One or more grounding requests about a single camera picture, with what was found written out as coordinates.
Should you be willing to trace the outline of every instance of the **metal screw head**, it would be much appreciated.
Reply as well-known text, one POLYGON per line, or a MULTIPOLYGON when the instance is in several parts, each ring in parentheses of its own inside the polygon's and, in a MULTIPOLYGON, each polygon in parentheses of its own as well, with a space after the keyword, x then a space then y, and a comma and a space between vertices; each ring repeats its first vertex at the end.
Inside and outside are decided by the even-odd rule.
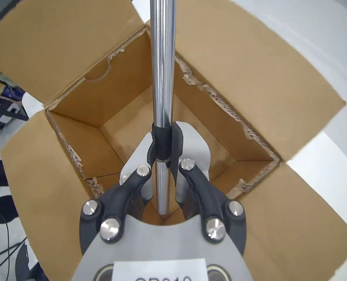
POLYGON ((207 277, 209 281, 231 281, 228 273, 220 266, 207 266, 207 277))
POLYGON ((104 240, 110 241, 118 235, 119 230, 119 221, 115 218, 109 218, 102 222, 99 234, 104 240))
POLYGON ((140 177, 146 177, 150 172, 150 168, 147 165, 140 165, 137 167, 137 175, 140 177))
POLYGON ((212 218, 206 223, 206 233, 212 240, 220 241, 226 236, 226 227, 221 220, 212 218))
POLYGON ((195 167, 195 162, 190 158, 185 158, 180 162, 180 166, 183 170, 192 170, 195 167))
POLYGON ((91 199, 82 206, 82 212, 84 215, 92 215, 97 211, 97 207, 98 203, 94 199, 91 199))
POLYGON ((236 217, 239 217, 244 213, 243 205, 241 205, 237 201, 229 202, 228 208, 230 209, 231 213, 236 217))
POLYGON ((121 176, 121 184, 125 183, 127 179, 129 178, 130 174, 124 174, 121 176))

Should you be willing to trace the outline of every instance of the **metal pole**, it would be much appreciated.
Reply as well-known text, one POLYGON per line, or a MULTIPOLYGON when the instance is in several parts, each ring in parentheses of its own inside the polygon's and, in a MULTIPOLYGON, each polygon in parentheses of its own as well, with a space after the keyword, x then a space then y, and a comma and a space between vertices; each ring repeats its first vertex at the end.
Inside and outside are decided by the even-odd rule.
MULTIPOLYGON (((176 0, 150 0, 154 124, 170 127, 174 91, 176 0)), ((169 160, 156 161, 157 206, 159 214, 169 207, 169 160)))

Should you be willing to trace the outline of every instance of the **torn cardboard edge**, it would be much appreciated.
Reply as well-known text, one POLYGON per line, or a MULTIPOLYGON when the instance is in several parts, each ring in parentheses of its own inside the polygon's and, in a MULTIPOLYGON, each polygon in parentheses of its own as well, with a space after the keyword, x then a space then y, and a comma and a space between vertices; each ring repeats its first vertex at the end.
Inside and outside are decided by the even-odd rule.
MULTIPOLYGON (((124 43, 122 43, 116 50, 112 51, 108 55, 107 57, 108 67, 103 75, 101 75, 97 79, 86 79, 85 75, 82 76, 79 80, 77 80, 74 84, 72 84, 60 97, 58 97, 56 100, 54 100, 52 103, 50 103, 48 106, 45 107, 46 114, 48 118, 50 119, 50 122, 52 123, 54 130, 57 133, 57 136, 60 138, 73 164, 76 166, 78 173, 86 181, 91 193, 93 194, 95 198, 100 197, 104 193, 103 186, 97 183, 96 177, 85 176, 83 170, 81 169, 82 167, 81 158, 76 154, 73 148, 66 142, 63 134, 60 132, 60 129, 57 126, 50 111, 55 109, 56 106, 66 96, 68 96, 74 89, 76 89, 85 80, 99 81, 105 78, 108 75, 109 70, 111 68, 110 66, 111 60, 120 52, 124 52, 125 47, 127 47, 130 43, 132 43, 132 41, 134 41, 138 37, 142 36, 145 32, 148 35, 150 35, 149 27, 145 26, 144 28, 139 30, 137 33, 135 33, 130 38, 128 38, 124 43)), ((231 106, 221 96, 217 94, 214 88, 212 88, 209 84, 202 83, 198 79, 196 79, 194 75, 192 74, 190 67, 177 55, 175 55, 175 61, 179 64, 180 69, 184 74, 183 79, 185 80, 185 82, 189 85, 196 85, 200 90, 206 92, 210 96, 210 98, 215 102, 215 104, 217 104, 220 108, 222 108, 222 110, 224 110, 232 119, 242 124, 246 138, 250 140, 255 140, 264 150, 266 150, 268 155, 273 159, 268 165, 266 165, 266 167, 264 167, 259 172, 259 174, 252 180, 252 182, 247 183, 244 180, 240 179, 238 185, 236 185, 226 195, 228 198, 235 199, 238 196, 242 195, 243 193, 250 192, 252 189, 254 189, 256 185, 258 185, 265 177, 267 177, 278 166, 280 162, 279 157, 273 152, 273 150, 267 145, 267 143, 264 142, 256 134, 256 132, 254 132, 252 128, 234 111, 234 109, 232 109, 231 106)))

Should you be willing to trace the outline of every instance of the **cardboard corner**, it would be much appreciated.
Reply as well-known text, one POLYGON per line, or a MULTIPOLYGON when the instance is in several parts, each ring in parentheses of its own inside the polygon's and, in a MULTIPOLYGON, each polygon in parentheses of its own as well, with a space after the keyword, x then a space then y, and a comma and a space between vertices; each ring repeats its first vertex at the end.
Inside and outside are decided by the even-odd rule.
POLYGON ((347 259, 347 224, 287 164, 241 202, 245 260, 255 280, 327 281, 347 259), (271 259, 273 265, 261 265, 271 259))
POLYGON ((130 0, 21 0, 0 20, 0 71, 47 105, 141 27, 130 0))
POLYGON ((42 269, 50 280, 71 280, 82 257, 74 233, 90 196, 44 111, 18 131, 1 154, 13 201, 42 269))
POLYGON ((176 50, 283 160, 344 106, 299 52, 231 0, 177 0, 176 50))

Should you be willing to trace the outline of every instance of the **open cardboard box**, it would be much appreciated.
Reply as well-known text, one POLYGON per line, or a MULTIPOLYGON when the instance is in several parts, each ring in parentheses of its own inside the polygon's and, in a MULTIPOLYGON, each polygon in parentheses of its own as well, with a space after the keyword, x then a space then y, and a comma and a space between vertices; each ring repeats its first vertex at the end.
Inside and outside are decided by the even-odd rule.
MULTIPOLYGON (((173 120, 211 151, 210 181, 246 210, 255 280, 328 280, 347 225, 285 161, 344 106, 328 82, 229 0, 177 0, 173 120)), ((45 105, 2 151, 14 202, 50 280, 81 259, 82 205, 119 182, 151 130, 149 27, 129 0, 22 0, 0 21, 0 70, 45 105)), ((183 221, 155 198, 143 221, 183 221)))

